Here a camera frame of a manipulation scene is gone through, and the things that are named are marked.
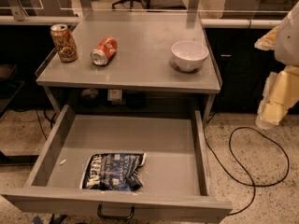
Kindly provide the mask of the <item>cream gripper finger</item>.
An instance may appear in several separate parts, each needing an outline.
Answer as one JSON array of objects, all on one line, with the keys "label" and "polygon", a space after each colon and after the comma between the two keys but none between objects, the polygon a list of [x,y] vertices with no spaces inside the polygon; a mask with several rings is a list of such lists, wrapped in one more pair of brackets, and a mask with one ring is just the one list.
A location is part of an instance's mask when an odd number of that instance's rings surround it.
[{"label": "cream gripper finger", "polygon": [[290,108],[299,102],[299,68],[286,66],[271,72],[265,82],[255,124],[264,130],[278,126]]},{"label": "cream gripper finger", "polygon": [[260,50],[273,50],[276,44],[278,27],[274,27],[271,31],[269,31],[266,35],[263,35],[259,38],[254,47]]}]

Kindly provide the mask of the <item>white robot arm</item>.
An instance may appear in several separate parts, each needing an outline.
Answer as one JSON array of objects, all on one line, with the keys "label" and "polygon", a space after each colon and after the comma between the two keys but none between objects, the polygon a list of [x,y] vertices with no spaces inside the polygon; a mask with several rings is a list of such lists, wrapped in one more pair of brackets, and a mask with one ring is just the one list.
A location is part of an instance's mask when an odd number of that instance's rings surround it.
[{"label": "white robot arm", "polygon": [[258,107],[255,123],[268,130],[278,126],[289,109],[299,102],[299,2],[254,47],[273,50],[275,59],[285,65],[281,72],[270,73]]}]

